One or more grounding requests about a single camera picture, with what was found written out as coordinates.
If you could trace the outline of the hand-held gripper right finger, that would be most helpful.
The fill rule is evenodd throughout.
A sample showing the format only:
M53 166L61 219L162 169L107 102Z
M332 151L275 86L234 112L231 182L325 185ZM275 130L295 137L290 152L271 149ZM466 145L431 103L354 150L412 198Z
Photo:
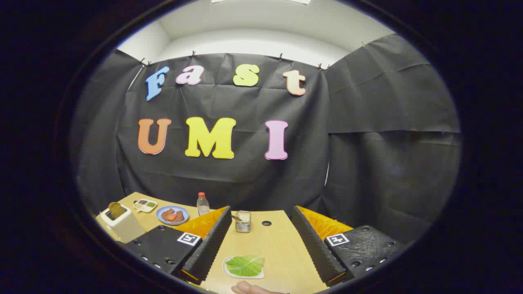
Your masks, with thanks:
M291 221L327 286L373 272L405 249L370 225L352 228L298 205L293 207Z

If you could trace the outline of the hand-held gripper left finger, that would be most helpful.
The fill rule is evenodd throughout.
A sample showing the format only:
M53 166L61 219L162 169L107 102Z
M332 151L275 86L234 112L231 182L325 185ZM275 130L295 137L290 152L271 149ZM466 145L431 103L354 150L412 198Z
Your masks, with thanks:
M176 228L158 225L123 244L132 255L185 281L205 281L228 232L230 206L217 209Z

